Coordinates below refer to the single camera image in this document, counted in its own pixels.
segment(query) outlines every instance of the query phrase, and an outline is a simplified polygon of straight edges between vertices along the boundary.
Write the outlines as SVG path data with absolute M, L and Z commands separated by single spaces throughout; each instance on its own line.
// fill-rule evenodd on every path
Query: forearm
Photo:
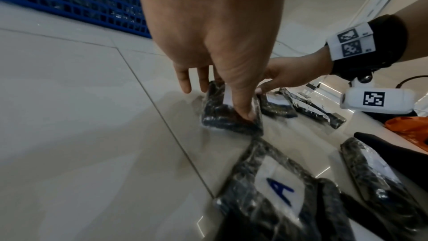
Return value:
M 400 61 L 427 57 L 428 0 L 418 0 L 395 15 L 403 20 L 408 31 L 407 47 Z

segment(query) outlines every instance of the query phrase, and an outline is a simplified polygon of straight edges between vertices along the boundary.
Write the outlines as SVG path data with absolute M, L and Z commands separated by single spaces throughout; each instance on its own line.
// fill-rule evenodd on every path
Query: white device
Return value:
M 408 114 L 415 106 L 415 93 L 409 89 L 375 88 L 371 77 L 365 83 L 355 78 L 340 99 L 340 108 L 385 114 Z

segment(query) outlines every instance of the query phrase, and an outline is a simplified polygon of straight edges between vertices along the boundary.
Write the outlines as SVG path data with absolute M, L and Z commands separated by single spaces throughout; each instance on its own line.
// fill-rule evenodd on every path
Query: orange plastic bag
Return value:
M 428 117 L 397 117 L 385 127 L 428 152 Z

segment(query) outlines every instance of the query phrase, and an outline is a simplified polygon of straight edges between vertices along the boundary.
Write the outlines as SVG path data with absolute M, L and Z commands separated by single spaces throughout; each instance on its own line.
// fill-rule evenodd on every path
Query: qr code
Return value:
M 342 44 L 342 53 L 344 57 L 351 57 L 362 53 L 359 40 Z
M 338 34 L 337 37 L 339 38 L 340 43 L 344 43 L 344 42 L 353 40 L 355 38 L 358 38 L 358 33 L 355 29 L 351 29 L 344 33 Z
M 383 107 L 385 102 L 385 93 L 379 91 L 365 91 L 363 105 L 374 107 Z

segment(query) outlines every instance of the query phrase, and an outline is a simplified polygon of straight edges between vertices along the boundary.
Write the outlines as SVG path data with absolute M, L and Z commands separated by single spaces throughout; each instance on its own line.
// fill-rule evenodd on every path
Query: tile grout line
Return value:
M 170 128 L 170 126 L 168 125 L 168 123 L 166 122 L 165 118 L 162 116 L 161 112 L 159 111 L 159 109 L 157 108 L 156 104 L 154 103 L 153 99 L 150 97 L 149 93 L 147 92 L 147 90 L 144 88 L 143 84 L 141 83 L 140 79 L 138 79 L 137 75 L 135 74 L 134 70 L 131 68 L 131 66 L 129 65 L 129 63 L 126 61 L 126 59 L 123 57 L 122 52 L 119 50 L 119 48 L 116 48 L 117 51 L 119 52 L 120 56 L 122 57 L 123 61 L 125 61 L 126 65 L 128 66 L 128 68 L 131 70 L 132 74 L 135 76 L 135 79 L 137 79 L 138 83 L 140 84 L 140 86 L 143 88 L 144 92 L 146 93 L 147 97 L 150 99 L 151 103 L 153 104 L 154 108 L 156 109 L 157 113 L 159 114 L 159 116 L 161 117 L 161 119 L 163 120 L 163 122 L 165 123 L 166 127 L 168 128 L 169 132 L 171 133 L 171 135 L 174 137 L 176 143 L 178 144 L 178 146 L 180 147 L 181 151 L 183 152 L 184 156 L 186 156 L 187 160 L 189 161 L 189 163 L 191 164 L 192 168 L 195 170 L 196 175 L 198 175 L 199 179 L 201 180 L 202 184 L 205 186 L 205 189 L 208 191 L 209 195 L 211 196 L 211 198 L 214 199 L 214 195 L 211 192 L 210 188 L 208 187 L 208 185 L 205 183 L 204 179 L 202 178 L 202 176 L 199 174 L 199 171 L 196 169 L 196 166 L 193 164 L 192 160 L 190 159 L 190 157 L 188 156 L 188 154 L 186 153 L 186 151 L 184 150 L 183 146 L 181 146 L 180 142 L 178 141 L 177 137 L 175 136 L 174 132 L 172 131 L 172 129 Z
M 113 39 L 108 36 L 108 38 L 110 39 L 110 41 L 114 44 L 114 46 L 107 46 L 107 45 L 101 45 L 98 43 L 92 43 L 92 42 L 84 42 L 84 41 L 77 41 L 77 40 L 71 40 L 71 39 L 67 39 L 67 38 L 62 38 L 62 37 L 56 37 L 56 36 L 49 36 L 49 35 L 45 35 L 45 34 L 36 34 L 36 33 L 32 33 L 32 32 L 27 32 L 27 31 L 22 31 L 22 30 L 15 30 L 15 29 L 5 29 L 0 27 L 0 30 L 4 30 L 4 31 L 9 31 L 9 32 L 17 32 L 17 33 L 21 33 L 21 34 L 27 34 L 27 35 L 33 35 L 33 36 L 42 36 L 45 38 L 52 38 L 52 39 L 58 39 L 58 40 L 63 40 L 63 41 L 69 41 L 69 42 L 80 42 L 80 43 L 86 43 L 86 44 L 90 44 L 93 46 L 103 46 L 103 47 L 108 47 L 108 48 L 115 48 L 115 49 L 119 49 L 119 47 L 117 47 L 117 45 L 114 43 Z M 140 52 L 140 53 L 145 53 L 145 54 L 151 54 L 151 55 L 157 55 L 157 56 L 164 56 L 166 57 L 166 55 L 163 54 L 156 54 L 156 53 L 151 53 L 151 52 L 145 52 L 145 51 L 137 51 L 137 50 L 133 50 L 133 49 L 125 49 L 125 50 L 129 50 L 129 51 L 133 51 L 133 52 Z

